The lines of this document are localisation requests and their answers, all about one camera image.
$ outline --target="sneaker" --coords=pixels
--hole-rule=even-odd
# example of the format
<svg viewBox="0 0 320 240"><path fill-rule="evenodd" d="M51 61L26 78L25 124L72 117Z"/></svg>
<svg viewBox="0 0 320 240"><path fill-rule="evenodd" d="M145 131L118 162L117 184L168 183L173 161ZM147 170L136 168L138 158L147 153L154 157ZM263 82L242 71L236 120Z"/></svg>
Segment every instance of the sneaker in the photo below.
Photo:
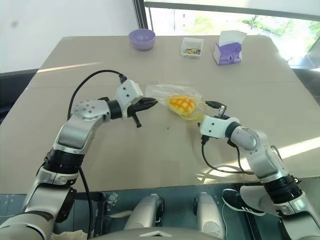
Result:
<svg viewBox="0 0 320 240"><path fill-rule="evenodd" d="M242 199L240 192L233 189L223 190L222 200L224 201L225 205L238 212L247 212L257 216L263 216L266 214L264 211L256 210L247 205Z"/></svg>

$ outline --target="beige table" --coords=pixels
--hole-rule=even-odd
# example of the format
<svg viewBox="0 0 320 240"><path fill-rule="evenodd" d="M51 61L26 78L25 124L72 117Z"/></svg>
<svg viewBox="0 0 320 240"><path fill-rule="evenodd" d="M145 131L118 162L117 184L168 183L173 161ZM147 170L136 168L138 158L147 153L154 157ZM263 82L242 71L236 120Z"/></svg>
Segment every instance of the beige table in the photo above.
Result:
<svg viewBox="0 0 320 240"><path fill-rule="evenodd" d="M320 108L280 57L271 39L248 36L243 62L217 66L216 36L203 36L199 60L179 55L183 36L159 36L149 51L137 51L125 36L65 37L31 80L0 126L0 193L24 194L66 121L70 97L89 74L113 69L149 84L192 87L204 100L220 101L244 126L264 131L297 177L320 176ZM86 83L76 102L113 97L118 77L103 73ZM133 119L102 125L82 167L92 191L203 183L256 181L244 174L210 172L201 158L195 121L157 104ZM236 166L236 150L222 139L205 146L212 164ZM83 191L80 180L75 187Z"/></svg>

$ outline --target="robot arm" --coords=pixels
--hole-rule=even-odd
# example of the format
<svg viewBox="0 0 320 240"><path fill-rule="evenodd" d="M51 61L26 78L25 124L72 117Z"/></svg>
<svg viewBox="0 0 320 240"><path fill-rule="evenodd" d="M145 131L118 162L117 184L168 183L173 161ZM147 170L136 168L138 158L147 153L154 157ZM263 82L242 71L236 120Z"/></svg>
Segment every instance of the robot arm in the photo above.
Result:
<svg viewBox="0 0 320 240"><path fill-rule="evenodd" d="M68 218L77 193L71 186L77 180L96 129L110 120L129 117L139 128L142 125L136 112L156 103L154 98L143 97L139 86L127 79L117 89L114 100L103 97L77 104L44 158L24 200L22 213L0 225L0 238L50 239L54 223Z"/></svg>
<svg viewBox="0 0 320 240"><path fill-rule="evenodd" d="M270 196L277 214L283 218L289 234L296 233L297 229L305 226L304 237L320 237L318 214L306 194L298 187L295 178L289 174L281 158L270 147L266 134L243 127L237 118L224 115L227 108L225 105L218 102L206 103L213 108L219 108L219 114L213 117L206 115L203 118L199 126L201 134L226 138L239 148Z"/></svg>

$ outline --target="tissue box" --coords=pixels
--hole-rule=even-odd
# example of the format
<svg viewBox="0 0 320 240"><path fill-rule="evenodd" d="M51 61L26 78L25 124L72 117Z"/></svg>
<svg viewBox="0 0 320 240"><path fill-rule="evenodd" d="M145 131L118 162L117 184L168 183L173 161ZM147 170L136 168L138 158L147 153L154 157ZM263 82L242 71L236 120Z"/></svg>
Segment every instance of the tissue box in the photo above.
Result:
<svg viewBox="0 0 320 240"><path fill-rule="evenodd" d="M242 42L246 33L222 31L219 42L214 44L213 58L218 65L236 64L242 61Z"/></svg>

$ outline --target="plastic container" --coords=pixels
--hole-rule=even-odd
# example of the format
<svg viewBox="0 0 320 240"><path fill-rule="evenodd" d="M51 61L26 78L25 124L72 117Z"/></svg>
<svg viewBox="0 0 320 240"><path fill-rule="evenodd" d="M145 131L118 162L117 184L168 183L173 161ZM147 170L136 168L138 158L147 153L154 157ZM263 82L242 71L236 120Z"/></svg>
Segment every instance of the plastic container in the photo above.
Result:
<svg viewBox="0 0 320 240"><path fill-rule="evenodd" d="M153 48L156 34L149 29L137 29L129 33L129 39L135 49L146 51Z"/></svg>
<svg viewBox="0 0 320 240"><path fill-rule="evenodd" d="M203 47L204 47L203 39L185 37L181 45L181 55L183 58L199 59L203 52Z"/></svg>

